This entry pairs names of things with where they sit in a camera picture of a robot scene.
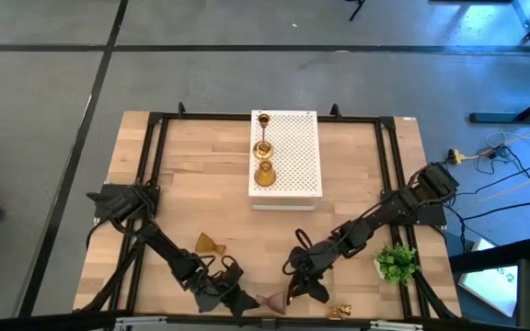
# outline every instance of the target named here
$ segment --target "green artificial plant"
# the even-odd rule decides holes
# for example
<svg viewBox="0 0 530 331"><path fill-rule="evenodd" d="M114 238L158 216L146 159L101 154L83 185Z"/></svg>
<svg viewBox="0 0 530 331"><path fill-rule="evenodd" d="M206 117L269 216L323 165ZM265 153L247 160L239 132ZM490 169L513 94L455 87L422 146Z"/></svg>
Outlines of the green artificial plant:
<svg viewBox="0 0 530 331"><path fill-rule="evenodd" d="M406 284L414 271L421 270L421 267L414 263L414 253L415 248L410 249L408 245L400 244L394 247L386 246L377 253L375 259L379 262L384 280L390 284Z"/></svg>

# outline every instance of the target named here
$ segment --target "black clamp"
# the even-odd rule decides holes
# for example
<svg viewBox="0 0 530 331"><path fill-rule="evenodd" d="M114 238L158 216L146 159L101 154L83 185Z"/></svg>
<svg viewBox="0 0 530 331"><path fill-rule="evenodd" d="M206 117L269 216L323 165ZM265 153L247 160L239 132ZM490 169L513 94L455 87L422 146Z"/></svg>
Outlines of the black clamp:
<svg viewBox="0 0 530 331"><path fill-rule="evenodd" d="M107 220L153 219L160 188L144 185L105 184L99 193L87 197L96 203L95 217Z"/></svg>
<svg viewBox="0 0 530 331"><path fill-rule="evenodd" d="M338 118L342 117L342 115L340 115L339 105L337 104L332 105L332 108L330 109L330 115L334 117L338 117Z"/></svg>
<svg viewBox="0 0 530 331"><path fill-rule="evenodd" d="M187 110L185 109L185 106L183 106L183 102L179 102L178 104L178 117L180 119L183 119L183 114L186 112Z"/></svg>

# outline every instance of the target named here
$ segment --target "wooden table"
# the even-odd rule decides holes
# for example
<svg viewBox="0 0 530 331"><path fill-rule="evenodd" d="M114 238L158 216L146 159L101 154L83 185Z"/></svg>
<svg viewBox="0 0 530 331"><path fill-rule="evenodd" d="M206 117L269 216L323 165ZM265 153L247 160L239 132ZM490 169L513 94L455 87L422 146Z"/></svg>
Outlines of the wooden table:
<svg viewBox="0 0 530 331"><path fill-rule="evenodd" d="M133 183L147 118L148 112L124 113L109 165L109 182ZM395 118L395 123L408 179L426 164L421 136L415 119ZM252 211L248 201L249 132L250 122L243 120L170 120L158 182L162 192L156 222L177 245L189 251L193 251L200 232L207 233L218 244L226 244L226 253L245 270L241 287L253 296L271 295L286 290L290 281L289 276L282 274L282 264L291 249L299 245L294 230L304 229L313 242L326 238L332 228L378 202L382 174L374 125L319 123L324 198L317 209ZM385 144L391 177L396 178L387 133ZM146 177L150 176L153 153ZM416 226L415 230L423 274L447 307L460 314L444 239L428 226ZM406 239L403 229L401 235ZM122 235L109 224L93 235L75 308L89 303L114 271L121 239ZM384 245L391 245L386 226L374 234L357 256L340 258L322 280L330 293L329 302L352 305L351 318L402 318L398 287L381 280L373 265L374 254ZM218 259L211 272L219 265ZM119 307L125 305L129 278L127 275L122 283ZM409 292L413 313L418 315L412 282ZM150 248L144 255L135 312L198 314L192 294L180 288L167 263ZM230 315L222 304L206 314ZM325 304L303 295L294 298L285 317L327 314ZM245 313L245 316L272 315L276 314L265 307Z"/></svg>

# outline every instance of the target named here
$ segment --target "gold figurine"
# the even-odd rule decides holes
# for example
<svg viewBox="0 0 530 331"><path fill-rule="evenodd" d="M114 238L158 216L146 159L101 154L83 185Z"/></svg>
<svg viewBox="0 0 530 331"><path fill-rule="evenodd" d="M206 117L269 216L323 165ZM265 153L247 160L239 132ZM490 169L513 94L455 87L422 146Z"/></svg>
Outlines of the gold figurine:
<svg viewBox="0 0 530 331"><path fill-rule="evenodd" d="M269 160L262 160L255 171L255 182L261 187L269 187L275 183L275 170Z"/></svg>
<svg viewBox="0 0 530 331"><path fill-rule="evenodd" d="M263 129L263 134L262 134L260 142L256 142L255 145L253 146L253 154L258 159L268 159L273 154L273 145L265 141L265 128L271 121L271 118L267 114L260 114L257 117L257 121L259 122L259 125Z"/></svg>
<svg viewBox="0 0 530 331"><path fill-rule="evenodd" d="M328 316L328 319L341 320L344 315L351 316L350 304L332 304L330 306L330 315Z"/></svg>
<svg viewBox="0 0 530 331"><path fill-rule="evenodd" d="M195 245L195 251L198 253L205 252L216 252L220 255L224 255L226 250L226 245L216 244L208 234L202 233L198 238L198 243Z"/></svg>

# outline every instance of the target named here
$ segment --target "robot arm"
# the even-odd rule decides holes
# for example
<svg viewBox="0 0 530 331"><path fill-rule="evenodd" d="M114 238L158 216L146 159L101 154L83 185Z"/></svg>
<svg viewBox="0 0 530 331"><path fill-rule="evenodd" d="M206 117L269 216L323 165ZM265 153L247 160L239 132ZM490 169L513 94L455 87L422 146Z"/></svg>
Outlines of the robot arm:
<svg viewBox="0 0 530 331"><path fill-rule="evenodd" d="M179 248L161 231L153 221L155 214L153 197L158 196L156 188L132 185L112 191L109 195L97 193L87 195L96 202L100 218L104 222L109 221L116 230L136 238L136 241L103 289L82 311L99 311L102 308L144 245L150 246L165 259L171 268L172 276L181 288L193 293L200 313L210 312L220 302L228 307L236 318L241 317L245 310L259 307L257 301L238 285L238 280L244 271L232 257L222 258L225 271L209 275L210 264L215 260L213 256L199 257L195 253ZM129 231L121 224L126 219L134 218L143 219L143 226L136 232Z"/></svg>
<svg viewBox="0 0 530 331"><path fill-rule="evenodd" d="M351 258L363 250L375 230L394 222L398 217L416 213L419 209L443 204L455 195L459 184L441 164L428 164L415 173L404 188L390 193L380 203L360 217L347 221L330 232L330 237L312 245L304 231L296 231L302 246L296 246L290 253L287 264L294 271L283 273L292 275L286 303L293 297L309 294L313 299L327 302L328 291L319 283L323 274L341 256Z"/></svg>

